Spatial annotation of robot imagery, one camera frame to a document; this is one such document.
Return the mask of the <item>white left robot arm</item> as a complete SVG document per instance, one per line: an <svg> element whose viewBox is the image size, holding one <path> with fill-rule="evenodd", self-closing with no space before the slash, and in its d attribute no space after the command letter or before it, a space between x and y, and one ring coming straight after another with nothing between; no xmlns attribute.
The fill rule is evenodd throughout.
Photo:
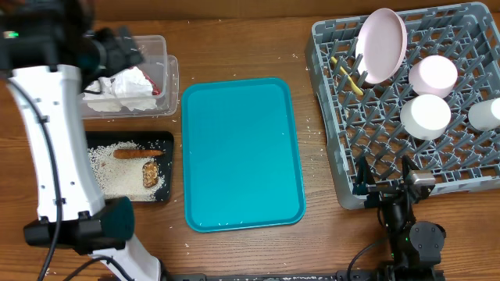
<svg viewBox="0 0 500 281"><path fill-rule="evenodd" d="M26 1L1 18L1 75L23 118L37 177L37 218L25 241L69 248L121 280L166 280L134 232L127 197L107 200L88 157L79 95L143 60L127 28L93 30L86 1Z"/></svg>

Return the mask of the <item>brown carrot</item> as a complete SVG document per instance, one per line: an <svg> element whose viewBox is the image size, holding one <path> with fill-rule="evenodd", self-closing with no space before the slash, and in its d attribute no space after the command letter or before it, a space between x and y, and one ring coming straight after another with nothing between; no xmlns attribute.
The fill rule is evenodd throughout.
<svg viewBox="0 0 500 281"><path fill-rule="evenodd" d="M112 155L118 159L151 158L163 155L160 150L117 149Z"/></svg>

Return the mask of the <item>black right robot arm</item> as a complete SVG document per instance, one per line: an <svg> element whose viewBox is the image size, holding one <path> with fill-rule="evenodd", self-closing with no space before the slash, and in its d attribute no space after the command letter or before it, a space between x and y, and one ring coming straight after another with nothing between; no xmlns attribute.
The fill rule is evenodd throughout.
<svg viewBox="0 0 500 281"><path fill-rule="evenodd" d="M407 155L402 157L402 180L397 183L377 183L365 157L357 161L358 172L353 194L365 195L365 208L375 208L379 223L387 236L364 247L351 260L347 280L445 281L445 274L435 268L441 263L445 245L445 229L436 223L417 221L413 205L430 196L436 179L422 170ZM377 269L357 270L355 262L370 249L387 242L391 260Z"/></svg>

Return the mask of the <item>white napkin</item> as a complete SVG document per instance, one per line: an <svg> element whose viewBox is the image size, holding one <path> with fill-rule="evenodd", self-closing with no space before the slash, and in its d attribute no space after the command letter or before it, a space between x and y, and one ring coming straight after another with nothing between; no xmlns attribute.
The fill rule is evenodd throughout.
<svg viewBox="0 0 500 281"><path fill-rule="evenodd" d="M82 93L82 100L96 112L145 111L156 108L156 98L150 87L138 84L136 66L92 82Z"/></svg>

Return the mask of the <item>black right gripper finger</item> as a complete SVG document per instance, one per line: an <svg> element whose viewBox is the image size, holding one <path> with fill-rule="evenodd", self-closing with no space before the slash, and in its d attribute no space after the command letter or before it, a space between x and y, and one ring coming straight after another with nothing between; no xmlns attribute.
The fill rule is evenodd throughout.
<svg viewBox="0 0 500 281"><path fill-rule="evenodd" d="M365 156L362 156L357 161L358 173L355 180L355 188L367 188L368 186L374 186L375 180L373 174L370 170L370 165L366 160Z"/></svg>
<svg viewBox="0 0 500 281"><path fill-rule="evenodd" d="M416 163L408 156L402 156L402 173L409 174L411 171L419 170L419 167Z"/></svg>

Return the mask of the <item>pile of white rice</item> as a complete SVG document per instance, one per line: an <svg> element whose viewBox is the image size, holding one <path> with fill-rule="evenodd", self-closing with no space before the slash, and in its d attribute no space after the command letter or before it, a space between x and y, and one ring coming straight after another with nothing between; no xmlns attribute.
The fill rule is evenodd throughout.
<svg viewBox="0 0 500 281"><path fill-rule="evenodd" d="M116 142L89 148L87 154L91 169L106 200L128 197L131 201L155 201L155 193L165 186L165 176L159 169L159 181L151 188L143 186L142 167L146 162L155 162L160 167L159 159L132 158L118 159L113 156L117 149L141 149L144 145L133 141Z"/></svg>

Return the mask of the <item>large pink plate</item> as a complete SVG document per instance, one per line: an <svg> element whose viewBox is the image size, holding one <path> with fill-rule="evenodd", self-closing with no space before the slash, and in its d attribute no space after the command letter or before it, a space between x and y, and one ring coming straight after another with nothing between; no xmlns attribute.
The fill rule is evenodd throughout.
<svg viewBox="0 0 500 281"><path fill-rule="evenodd" d="M367 72L368 84L384 82L397 72L405 57L407 31L396 12L388 8L372 12L357 39L355 56L362 56L358 72Z"/></svg>

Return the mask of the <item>granola bar piece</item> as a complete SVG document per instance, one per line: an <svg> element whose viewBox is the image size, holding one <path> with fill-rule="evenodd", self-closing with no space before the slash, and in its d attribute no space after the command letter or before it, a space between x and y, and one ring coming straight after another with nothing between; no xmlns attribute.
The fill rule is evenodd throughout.
<svg viewBox="0 0 500 281"><path fill-rule="evenodd" d="M143 186L154 187L159 181L159 167L155 162L146 162L142 167Z"/></svg>

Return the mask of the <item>cream cup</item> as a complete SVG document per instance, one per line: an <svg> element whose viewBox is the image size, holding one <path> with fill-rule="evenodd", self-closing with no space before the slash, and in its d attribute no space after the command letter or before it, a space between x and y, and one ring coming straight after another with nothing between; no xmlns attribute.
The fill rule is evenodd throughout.
<svg viewBox="0 0 500 281"><path fill-rule="evenodd" d="M499 127L499 106L499 98L482 101L473 105L468 112L470 125L479 131L488 131Z"/></svg>

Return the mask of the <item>red snack wrapper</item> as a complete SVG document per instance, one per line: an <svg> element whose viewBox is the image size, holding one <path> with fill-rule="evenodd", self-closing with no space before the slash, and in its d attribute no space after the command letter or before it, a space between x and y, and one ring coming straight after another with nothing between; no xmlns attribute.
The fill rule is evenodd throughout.
<svg viewBox="0 0 500 281"><path fill-rule="evenodd" d="M142 87L150 87L151 94L153 96L160 95L160 90L157 87L156 83L153 81L153 79L144 70L138 67L136 67L136 69L139 73L141 73L137 79L137 83Z"/></svg>

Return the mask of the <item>small pink plate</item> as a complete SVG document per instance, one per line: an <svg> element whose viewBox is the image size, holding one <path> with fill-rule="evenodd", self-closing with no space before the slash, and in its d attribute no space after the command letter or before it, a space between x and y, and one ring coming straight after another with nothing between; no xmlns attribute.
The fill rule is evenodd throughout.
<svg viewBox="0 0 500 281"><path fill-rule="evenodd" d="M409 71L409 83L418 94L432 94L440 98L448 96L458 80L455 64L441 55L427 56Z"/></svg>

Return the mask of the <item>cream bowl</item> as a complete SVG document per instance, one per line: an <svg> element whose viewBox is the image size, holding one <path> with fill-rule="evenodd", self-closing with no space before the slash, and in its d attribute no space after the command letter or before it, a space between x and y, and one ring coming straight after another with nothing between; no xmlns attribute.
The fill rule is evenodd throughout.
<svg viewBox="0 0 500 281"><path fill-rule="evenodd" d="M411 99L400 111L405 131L412 137L425 141L439 138L448 127L451 117L448 103L432 94Z"/></svg>

